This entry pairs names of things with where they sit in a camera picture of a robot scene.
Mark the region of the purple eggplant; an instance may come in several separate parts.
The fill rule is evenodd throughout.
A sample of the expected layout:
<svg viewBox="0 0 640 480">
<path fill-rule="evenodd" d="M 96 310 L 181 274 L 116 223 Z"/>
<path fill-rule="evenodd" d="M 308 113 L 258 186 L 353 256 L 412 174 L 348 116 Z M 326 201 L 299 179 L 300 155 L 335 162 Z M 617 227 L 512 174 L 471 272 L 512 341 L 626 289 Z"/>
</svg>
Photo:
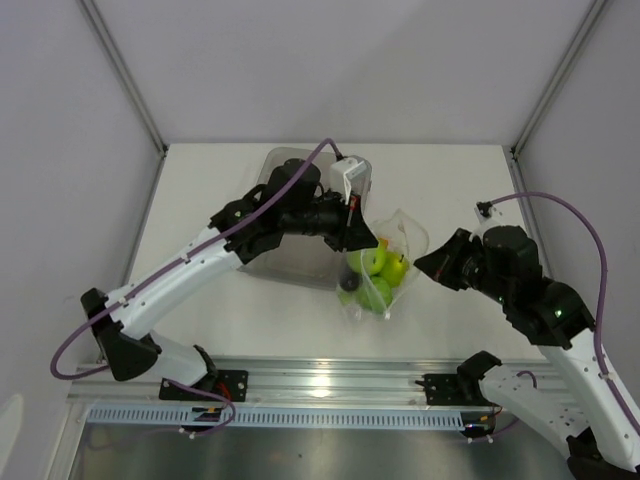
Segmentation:
<svg viewBox="0 0 640 480">
<path fill-rule="evenodd" d="M 345 292 L 355 292 L 361 285 L 361 275 L 358 272 L 346 268 L 339 276 L 338 286 Z"/>
</svg>

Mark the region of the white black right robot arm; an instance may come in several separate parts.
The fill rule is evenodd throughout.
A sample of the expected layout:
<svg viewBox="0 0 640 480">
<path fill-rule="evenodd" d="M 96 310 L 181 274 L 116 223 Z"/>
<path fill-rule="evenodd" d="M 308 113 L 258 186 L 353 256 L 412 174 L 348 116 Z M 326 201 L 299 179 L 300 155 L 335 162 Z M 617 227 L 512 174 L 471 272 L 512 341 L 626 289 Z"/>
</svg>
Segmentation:
<svg viewBox="0 0 640 480">
<path fill-rule="evenodd" d="M 561 376 L 579 412 L 572 415 L 486 351 L 457 368 L 464 401 L 505 407 L 561 453 L 576 479 L 638 478 L 639 434 L 621 405 L 623 394 L 611 392 L 597 363 L 596 321 L 572 287 L 544 275 L 538 247 L 521 227 L 459 229 L 414 265 L 444 287 L 496 301 Z"/>
</svg>

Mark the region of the green custard apple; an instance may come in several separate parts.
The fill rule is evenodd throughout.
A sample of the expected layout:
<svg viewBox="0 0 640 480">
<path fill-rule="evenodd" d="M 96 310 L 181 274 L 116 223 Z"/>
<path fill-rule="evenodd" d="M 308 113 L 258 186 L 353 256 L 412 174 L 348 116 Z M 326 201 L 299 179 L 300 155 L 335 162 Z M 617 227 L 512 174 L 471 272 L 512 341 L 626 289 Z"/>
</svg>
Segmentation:
<svg viewBox="0 0 640 480">
<path fill-rule="evenodd" d="M 393 291 L 389 283 L 379 276 L 364 280 L 355 295 L 358 304 L 376 314 L 384 314 L 393 301 Z"/>
</svg>

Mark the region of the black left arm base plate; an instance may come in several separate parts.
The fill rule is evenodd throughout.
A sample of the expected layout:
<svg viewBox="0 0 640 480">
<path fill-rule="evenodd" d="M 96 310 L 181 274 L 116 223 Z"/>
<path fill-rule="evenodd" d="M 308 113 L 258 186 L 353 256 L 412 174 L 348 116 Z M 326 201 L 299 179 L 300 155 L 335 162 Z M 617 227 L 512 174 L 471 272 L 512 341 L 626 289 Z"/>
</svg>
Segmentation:
<svg viewBox="0 0 640 480">
<path fill-rule="evenodd" d="M 202 391 L 224 397 L 231 402 L 243 403 L 246 401 L 249 385 L 249 372 L 246 370 L 219 370 L 218 376 L 213 378 L 206 375 L 202 380 L 192 386 L 199 393 L 192 393 L 179 388 L 169 380 L 163 379 L 159 389 L 159 399 L 164 401 L 203 401 L 213 402 L 210 396 L 205 396 Z"/>
</svg>

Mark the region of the clear dotted zip bag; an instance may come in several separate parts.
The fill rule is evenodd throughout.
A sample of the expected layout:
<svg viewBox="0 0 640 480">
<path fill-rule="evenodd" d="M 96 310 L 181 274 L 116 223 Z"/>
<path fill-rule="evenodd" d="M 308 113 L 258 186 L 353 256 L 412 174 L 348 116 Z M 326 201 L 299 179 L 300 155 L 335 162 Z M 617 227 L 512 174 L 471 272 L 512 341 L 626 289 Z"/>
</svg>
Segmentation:
<svg viewBox="0 0 640 480">
<path fill-rule="evenodd" d="M 413 263 L 428 252 L 427 229 L 401 209 L 371 224 L 378 246 L 342 255 L 336 296 L 353 322 L 388 321 L 418 275 Z"/>
</svg>

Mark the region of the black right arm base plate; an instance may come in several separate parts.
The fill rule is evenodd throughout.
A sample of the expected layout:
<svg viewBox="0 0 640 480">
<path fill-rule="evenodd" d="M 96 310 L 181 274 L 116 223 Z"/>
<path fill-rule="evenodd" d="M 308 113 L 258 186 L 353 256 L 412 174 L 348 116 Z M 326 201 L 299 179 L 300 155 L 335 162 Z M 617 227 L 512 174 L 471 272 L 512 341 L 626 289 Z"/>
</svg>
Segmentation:
<svg viewBox="0 0 640 480">
<path fill-rule="evenodd" d="M 459 374 L 424 374 L 414 383 L 422 388 L 429 406 L 493 406 L 482 395 L 477 380 Z"/>
</svg>

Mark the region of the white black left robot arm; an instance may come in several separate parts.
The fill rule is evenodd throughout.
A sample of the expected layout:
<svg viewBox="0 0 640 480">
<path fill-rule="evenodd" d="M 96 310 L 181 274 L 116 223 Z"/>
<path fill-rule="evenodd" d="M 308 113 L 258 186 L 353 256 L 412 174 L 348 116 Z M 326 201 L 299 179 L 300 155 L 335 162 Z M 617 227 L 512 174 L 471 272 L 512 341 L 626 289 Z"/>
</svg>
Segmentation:
<svg viewBox="0 0 640 480">
<path fill-rule="evenodd" d="M 209 398 L 219 377 L 212 358 L 155 333 L 155 325 L 206 283 L 277 249 L 286 235 L 320 237 L 335 252 L 376 246 L 361 207 L 370 170 L 364 159 L 342 157 L 324 185 L 313 163 L 288 159 L 155 272 L 109 293 L 85 292 L 81 303 L 113 378 L 151 373 L 180 383 L 194 399 Z"/>
</svg>

